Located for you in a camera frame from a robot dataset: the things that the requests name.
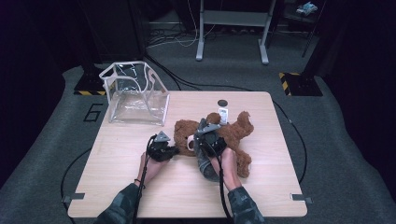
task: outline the clear plastic bag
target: clear plastic bag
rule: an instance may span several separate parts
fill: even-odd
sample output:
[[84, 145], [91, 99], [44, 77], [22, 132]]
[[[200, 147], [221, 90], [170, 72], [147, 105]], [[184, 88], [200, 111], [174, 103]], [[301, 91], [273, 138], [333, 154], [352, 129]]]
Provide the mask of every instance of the clear plastic bag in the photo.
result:
[[113, 63], [99, 77], [107, 94], [109, 122], [164, 125], [169, 91], [147, 63]]

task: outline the gray carpet floor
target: gray carpet floor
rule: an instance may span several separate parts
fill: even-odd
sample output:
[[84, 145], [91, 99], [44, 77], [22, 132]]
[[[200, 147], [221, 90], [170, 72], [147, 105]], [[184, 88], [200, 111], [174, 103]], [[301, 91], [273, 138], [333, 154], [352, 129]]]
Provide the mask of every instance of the gray carpet floor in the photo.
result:
[[[316, 76], [322, 97], [287, 96], [280, 72], [302, 72], [309, 59], [301, 57], [305, 39], [276, 34], [268, 49], [270, 63], [260, 60], [259, 35], [218, 35], [205, 42], [204, 59], [195, 61], [197, 42], [148, 48], [148, 54], [177, 76], [198, 84], [232, 85], [253, 91], [268, 91], [297, 127], [307, 150], [307, 170], [301, 189], [309, 204], [305, 217], [273, 218], [267, 223], [396, 223], [396, 204], [381, 176], [362, 157], [345, 129], [337, 101], [326, 83]], [[146, 60], [171, 91], [177, 85], [165, 72]], [[64, 96], [50, 120], [15, 172], [0, 190], [0, 223], [71, 223], [61, 203], [61, 184], [66, 168], [89, 149], [106, 112], [105, 96], [79, 96], [73, 89], [83, 71], [64, 73]], [[183, 91], [193, 90], [181, 86]], [[201, 86], [205, 91], [239, 91]], [[92, 104], [100, 111], [97, 121], [84, 121]], [[297, 132], [276, 107], [290, 156], [298, 177], [304, 169], [304, 147]], [[63, 191], [72, 194], [88, 159], [79, 158], [65, 176]], [[75, 219], [91, 223], [91, 218]], [[143, 223], [211, 223], [218, 220], [140, 220]]]

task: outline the wooden tabletop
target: wooden tabletop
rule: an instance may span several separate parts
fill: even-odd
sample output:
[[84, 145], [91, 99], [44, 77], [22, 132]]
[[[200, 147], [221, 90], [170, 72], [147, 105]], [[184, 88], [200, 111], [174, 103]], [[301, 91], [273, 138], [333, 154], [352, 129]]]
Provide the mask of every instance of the wooden tabletop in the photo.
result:
[[[262, 214], [305, 216], [305, 203], [290, 198], [290, 194], [302, 192], [271, 96], [263, 91], [170, 91], [164, 126], [109, 123], [106, 113], [76, 189], [76, 193], [85, 194], [84, 199], [73, 200], [68, 215], [97, 217], [120, 190], [134, 182], [140, 156], [152, 135], [165, 132], [172, 146], [176, 121], [199, 122], [209, 113], [218, 112], [218, 100], [228, 102], [230, 123], [244, 110], [251, 116], [254, 131], [240, 143], [252, 158], [250, 176], [241, 180]], [[195, 157], [175, 156], [147, 184], [137, 216], [225, 217], [219, 183], [204, 179]]]

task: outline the brown teddy bear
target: brown teddy bear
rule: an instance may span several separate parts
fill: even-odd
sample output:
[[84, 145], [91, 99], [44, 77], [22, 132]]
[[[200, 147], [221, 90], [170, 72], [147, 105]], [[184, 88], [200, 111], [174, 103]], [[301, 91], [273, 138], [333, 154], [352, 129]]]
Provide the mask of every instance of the brown teddy bear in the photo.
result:
[[[247, 111], [239, 114], [237, 120], [233, 124], [222, 125], [217, 129], [219, 137], [223, 137], [227, 143], [227, 147], [236, 153], [237, 173], [241, 177], [249, 176], [249, 165], [251, 164], [250, 156], [241, 148], [239, 148], [240, 140], [250, 135], [254, 127], [249, 119], [250, 115]], [[211, 113], [206, 117], [206, 123], [219, 124], [221, 116], [219, 113]], [[192, 136], [198, 128], [199, 122], [194, 120], [182, 119], [175, 124], [175, 147], [180, 151], [180, 155], [195, 156], [193, 150]]]

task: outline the yellow and black hazard tape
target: yellow and black hazard tape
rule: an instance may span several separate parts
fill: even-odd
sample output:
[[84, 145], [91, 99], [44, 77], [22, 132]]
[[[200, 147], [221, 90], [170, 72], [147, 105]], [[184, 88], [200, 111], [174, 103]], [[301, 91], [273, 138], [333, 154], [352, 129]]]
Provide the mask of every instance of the yellow and black hazard tape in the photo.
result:
[[75, 95], [106, 95], [106, 91], [74, 91]]
[[291, 95], [290, 86], [288, 81], [286, 80], [286, 76], [299, 76], [299, 73], [279, 73], [280, 81], [282, 82], [282, 88], [286, 95]]

